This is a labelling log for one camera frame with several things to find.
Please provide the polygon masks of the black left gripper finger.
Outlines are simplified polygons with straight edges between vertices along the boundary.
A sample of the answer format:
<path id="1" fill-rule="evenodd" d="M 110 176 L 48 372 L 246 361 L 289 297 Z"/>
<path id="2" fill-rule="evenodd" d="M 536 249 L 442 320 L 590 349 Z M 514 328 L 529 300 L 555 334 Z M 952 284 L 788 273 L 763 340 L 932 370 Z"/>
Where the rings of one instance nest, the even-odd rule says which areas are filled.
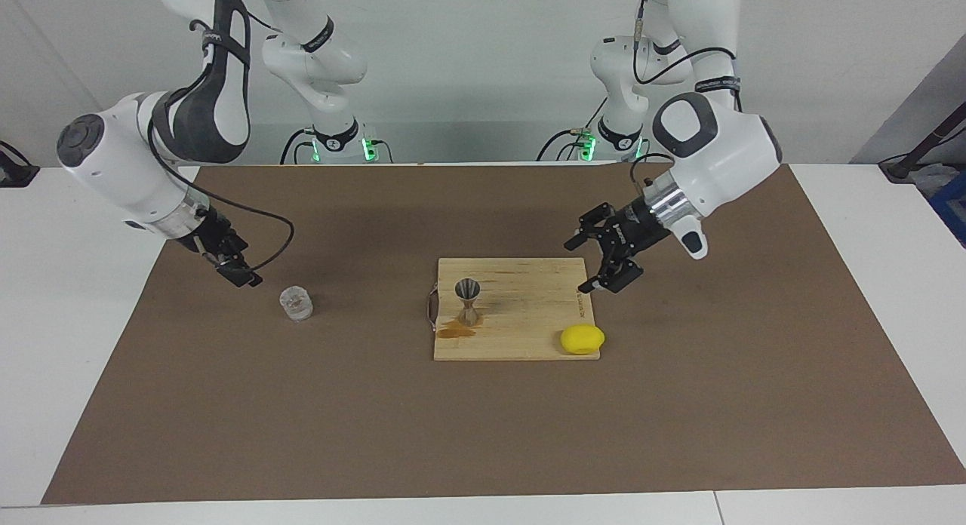
<path id="1" fill-rule="evenodd" d="M 600 242 L 601 262 L 599 270 L 577 287 L 580 293 L 590 293 L 596 289 L 606 289 L 619 293 L 631 282 L 643 275 L 643 269 L 635 263 L 637 247 L 632 244 Z"/>
<path id="2" fill-rule="evenodd" d="M 597 207 L 583 213 L 577 219 L 577 230 L 572 237 L 565 242 L 565 249 L 568 251 L 582 247 L 590 240 L 599 240 L 604 232 L 604 223 L 614 215 L 613 206 L 610 203 L 601 203 Z"/>

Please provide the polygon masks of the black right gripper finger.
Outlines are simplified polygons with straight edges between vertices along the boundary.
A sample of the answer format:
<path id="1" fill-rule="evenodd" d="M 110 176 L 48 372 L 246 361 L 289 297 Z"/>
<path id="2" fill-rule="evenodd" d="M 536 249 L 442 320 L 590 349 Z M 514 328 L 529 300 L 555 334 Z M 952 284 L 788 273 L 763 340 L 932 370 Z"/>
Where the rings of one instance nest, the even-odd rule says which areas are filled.
<path id="1" fill-rule="evenodd" d="M 235 287 L 256 287 L 256 274 L 242 258 L 208 256 L 208 262 L 222 278 L 230 281 Z"/>
<path id="2" fill-rule="evenodd" d="M 244 250 L 247 248 L 248 248 L 248 243 L 246 243 L 245 240 L 242 240 L 241 237 L 238 236 L 238 234 L 230 234 L 226 237 L 226 257 L 230 256 L 230 257 L 242 258 L 245 261 L 245 263 L 248 264 L 244 257 Z M 256 274 L 256 284 L 262 284 L 262 282 L 263 282 L 263 279 Z"/>

